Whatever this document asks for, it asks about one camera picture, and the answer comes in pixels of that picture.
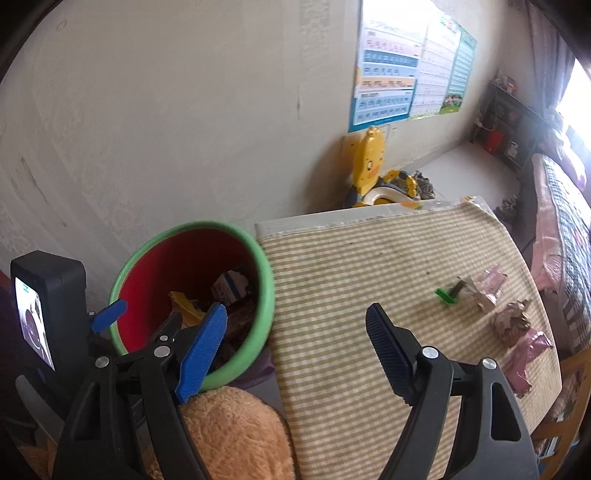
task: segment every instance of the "white wall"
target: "white wall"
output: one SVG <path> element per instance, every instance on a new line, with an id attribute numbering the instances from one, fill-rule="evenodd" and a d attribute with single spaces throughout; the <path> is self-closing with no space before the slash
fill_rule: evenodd
<path id="1" fill-rule="evenodd" d="M 459 113 L 405 121 L 401 166 L 465 135 L 498 64 L 505 0 L 437 0 L 478 40 Z M 338 202 L 358 0 L 65 0 L 0 85 L 0 268 L 82 260 L 89 304 L 155 234 Z"/>
<path id="2" fill-rule="evenodd" d="M 535 86 L 530 23 L 524 9 L 508 9 L 499 66 L 505 75 L 517 82 L 518 90 L 515 96 L 539 112 L 540 104 Z"/>

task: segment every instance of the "educational chart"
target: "educational chart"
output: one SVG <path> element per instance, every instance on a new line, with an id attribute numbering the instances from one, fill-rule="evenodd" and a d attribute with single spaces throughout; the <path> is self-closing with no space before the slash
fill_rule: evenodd
<path id="1" fill-rule="evenodd" d="M 349 132 L 457 112 L 475 49 L 431 0 L 363 0 Z"/>
<path id="2" fill-rule="evenodd" d="M 476 40 L 462 28 L 460 46 L 457 49 L 456 59 L 453 63 L 449 87 L 439 113 L 453 113 L 460 109 L 464 101 L 464 94 L 466 93 L 475 54 Z"/>
<path id="3" fill-rule="evenodd" d="M 429 0 L 364 0 L 349 131 L 408 118 Z"/>
<path id="4" fill-rule="evenodd" d="M 429 28 L 419 62 L 419 77 L 410 116 L 425 118 L 439 113 L 452 75 L 460 36 L 460 25 L 435 5 L 431 6 Z"/>

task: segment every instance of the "pink paper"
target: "pink paper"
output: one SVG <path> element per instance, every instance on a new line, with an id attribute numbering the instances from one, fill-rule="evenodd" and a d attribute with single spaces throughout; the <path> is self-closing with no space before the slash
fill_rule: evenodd
<path id="1" fill-rule="evenodd" d="M 503 368 L 503 373 L 511 389 L 519 398 L 528 394 L 532 386 L 527 380 L 525 367 L 547 348 L 554 348 L 554 345 L 544 332 L 537 332 L 533 328 L 529 329 L 517 342 L 509 362 Z"/>

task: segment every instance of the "beige striped cloth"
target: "beige striped cloth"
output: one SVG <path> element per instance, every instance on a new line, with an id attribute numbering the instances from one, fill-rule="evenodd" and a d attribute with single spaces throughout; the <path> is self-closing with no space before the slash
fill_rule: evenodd
<path id="1" fill-rule="evenodd" d="M 366 208 L 370 215 L 374 207 Z M 508 274 L 500 305 L 534 299 L 532 324 L 551 338 L 515 244 L 492 215 L 470 202 L 316 225 L 259 242 L 275 275 L 273 360 L 303 480 L 377 479 L 410 411 L 392 393 L 365 332 L 365 310 L 373 302 L 450 359 L 476 363 L 491 356 L 502 365 L 509 352 L 475 302 L 447 307 L 434 294 L 458 276 L 499 264 Z M 555 350 L 531 363 L 528 376 L 533 389 L 519 404 L 532 431 L 560 392 Z M 445 471 L 459 405 L 452 398 L 430 478 Z"/>

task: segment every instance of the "white floor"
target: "white floor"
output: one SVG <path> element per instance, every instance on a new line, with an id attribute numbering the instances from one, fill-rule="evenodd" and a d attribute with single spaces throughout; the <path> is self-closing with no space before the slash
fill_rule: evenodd
<path id="1" fill-rule="evenodd" d="M 437 198 L 457 200 L 479 195 L 491 209 L 519 192 L 515 172 L 481 145 L 466 142 L 420 169 L 433 183 Z"/>

